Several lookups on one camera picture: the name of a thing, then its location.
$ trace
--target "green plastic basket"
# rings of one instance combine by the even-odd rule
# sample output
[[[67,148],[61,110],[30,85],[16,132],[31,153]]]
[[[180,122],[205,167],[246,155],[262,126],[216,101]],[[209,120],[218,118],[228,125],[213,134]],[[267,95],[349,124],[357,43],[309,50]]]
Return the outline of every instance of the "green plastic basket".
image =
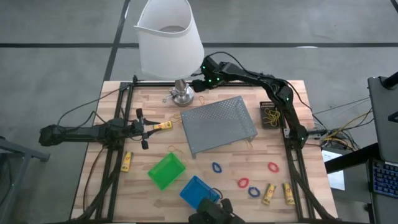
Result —
[[[156,164],[154,168],[148,172],[148,175],[160,190],[164,190],[177,179],[184,170],[184,164],[171,152]]]

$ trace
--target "butcher block tabletop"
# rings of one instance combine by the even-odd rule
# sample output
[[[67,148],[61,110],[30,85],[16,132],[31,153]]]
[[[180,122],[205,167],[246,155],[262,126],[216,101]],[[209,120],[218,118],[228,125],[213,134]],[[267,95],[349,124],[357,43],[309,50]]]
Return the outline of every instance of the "butcher block tabletop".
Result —
[[[296,88],[303,102],[309,105],[304,81],[292,80],[289,82]],[[101,96],[118,89],[119,85],[120,82],[104,82]],[[136,109],[142,108],[146,119],[165,122],[175,114],[180,114],[181,111],[242,96],[258,135],[251,144],[246,141],[236,141],[199,153],[196,159],[192,159],[182,123],[175,118],[171,118],[174,121],[172,129],[155,133],[148,139],[148,150],[142,149],[140,141],[127,138],[124,151],[132,152],[131,166],[129,172],[120,174],[113,221],[188,222],[188,217],[194,214],[195,210],[180,197],[180,192],[196,175],[210,187],[219,189],[224,198],[229,198],[234,213],[246,222],[296,222],[295,206],[286,204],[282,188],[283,183],[290,182],[282,131],[280,129],[263,129],[261,124],[259,102],[270,101],[265,90],[256,86],[219,87],[196,93],[192,104],[181,108],[176,106],[171,99],[163,103],[162,100],[169,94],[169,88],[134,87],[129,119],[136,119]],[[118,92],[116,91],[99,101],[97,113],[105,121],[113,119],[117,98]],[[307,129],[313,128],[312,113],[299,101],[297,95],[294,96],[294,107],[300,123]],[[100,119],[95,119],[95,124],[101,123]],[[308,140],[307,143],[318,144],[317,141],[311,140]],[[73,205],[72,218],[83,213],[83,191],[91,166],[101,148],[102,145],[98,143],[88,144]],[[102,151],[93,169],[87,187],[86,207],[100,189],[106,151],[107,149]],[[174,151],[173,153],[186,169],[165,190],[160,190],[150,179],[148,172],[170,151]],[[305,145],[302,152],[311,191],[326,210],[337,217],[320,148],[314,145]],[[213,162],[217,162],[222,167],[222,173],[213,172]],[[278,173],[269,170],[269,162],[274,162],[279,166]],[[249,179],[249,186],[255,186],[261,191],[260,197],[252,198],[248,194],[249,186],[245,189],[238,187],[238,180],[242,177]],[[268,184],[274,184],[277,187],[271,204],[264,205],[261,200]],[[105,198],[104,217],[108,211],[109,195],[110,190]],[[308,217],[302,191],[300,191],[300,198],[304,217]]]

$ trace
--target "small yellow box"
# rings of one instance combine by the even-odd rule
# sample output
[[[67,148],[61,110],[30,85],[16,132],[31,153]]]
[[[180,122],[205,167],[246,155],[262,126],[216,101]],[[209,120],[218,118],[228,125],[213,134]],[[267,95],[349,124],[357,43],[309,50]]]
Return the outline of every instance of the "small yellow box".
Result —
[[[126,152],[126,155],[124,155],[122,163],[122,168],[121,168],[122,172],[129,172],[130,162],[131,162],[131,152]]]
[[[284,191],[285,191],[285,199],[287,205],[294,205],[294,198],[292,188],[289,183],[282,184]]]
[[[170,129],[172,127],[173,127],[173,124],[171,121],[166,121],[166,122],[154,125],[154,129]]]
[[[266,205],[269,205],[271,203],[271,198],[274,195],[274,191],[276,189],[276,186],[273,184],[268,184],[266,193],[264,194],[264,198],[262,199],[262,202]]]

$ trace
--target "keyboard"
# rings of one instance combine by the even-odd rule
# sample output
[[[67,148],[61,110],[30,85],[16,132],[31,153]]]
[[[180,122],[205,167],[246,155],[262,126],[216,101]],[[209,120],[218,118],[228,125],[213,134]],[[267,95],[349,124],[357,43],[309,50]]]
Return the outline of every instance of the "keyboard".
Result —
[[[398,198],[398,166],[371,161],[373,165],[373,192]]]

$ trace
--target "white lampshade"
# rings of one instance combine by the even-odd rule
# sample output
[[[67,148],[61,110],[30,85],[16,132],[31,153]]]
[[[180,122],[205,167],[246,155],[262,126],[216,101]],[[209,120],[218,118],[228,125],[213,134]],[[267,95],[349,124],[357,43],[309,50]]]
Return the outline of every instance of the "white lampshade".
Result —
[[[143,74],[189,77],[205,54],[187,0],[148,0],[135,26]]]

